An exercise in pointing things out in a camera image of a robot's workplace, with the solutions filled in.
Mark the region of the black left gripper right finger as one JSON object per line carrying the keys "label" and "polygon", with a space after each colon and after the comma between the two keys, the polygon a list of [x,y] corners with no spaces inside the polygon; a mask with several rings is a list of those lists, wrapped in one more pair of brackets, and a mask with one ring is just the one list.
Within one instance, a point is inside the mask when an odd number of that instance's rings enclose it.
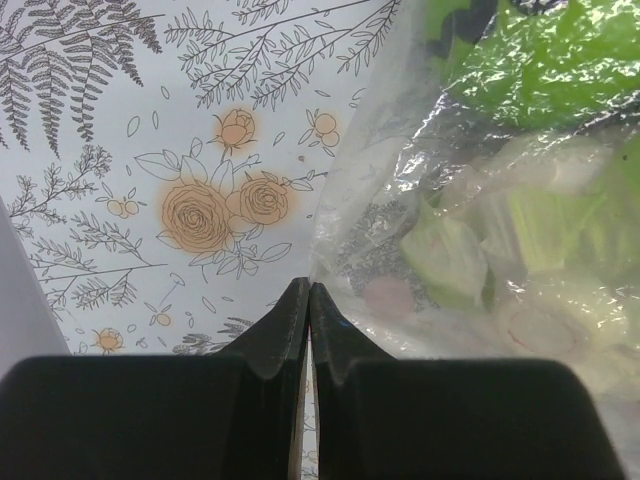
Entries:
{"label": "black left gripper right finger", "polygon": [[621,479],[587,390],[547,360],[399,360],[310,291],[323,479]]}

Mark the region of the clear zip top bag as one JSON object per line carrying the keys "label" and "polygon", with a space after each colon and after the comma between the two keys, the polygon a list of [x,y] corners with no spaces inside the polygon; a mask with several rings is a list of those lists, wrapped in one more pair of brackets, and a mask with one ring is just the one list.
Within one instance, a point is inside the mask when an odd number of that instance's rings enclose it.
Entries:
{"label": "clear zip top bag", "polygon": [[568,365],[639,397],[639,5],[405,1],[312,271],[394,353]]}

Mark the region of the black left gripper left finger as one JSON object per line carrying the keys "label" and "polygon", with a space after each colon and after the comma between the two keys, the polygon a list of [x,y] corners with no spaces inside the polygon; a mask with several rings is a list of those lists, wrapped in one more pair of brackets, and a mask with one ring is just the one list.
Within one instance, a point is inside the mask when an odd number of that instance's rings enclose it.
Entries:
{"label": "black left gripper left finger", "polygon": [[213,355],[48,356],[1,383],[5,479],[296,479],[309,283]]}

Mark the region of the green fake bitter gourd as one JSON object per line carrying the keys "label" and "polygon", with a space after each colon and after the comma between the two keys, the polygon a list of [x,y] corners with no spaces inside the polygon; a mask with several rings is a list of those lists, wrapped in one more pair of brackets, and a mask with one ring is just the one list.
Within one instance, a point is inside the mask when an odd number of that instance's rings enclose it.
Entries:
{"label": "green fake bitter gourd", "polygon": [[636,1],[430,1],[425,39],[447,93],[500,124],[574,126],[639,103]]}

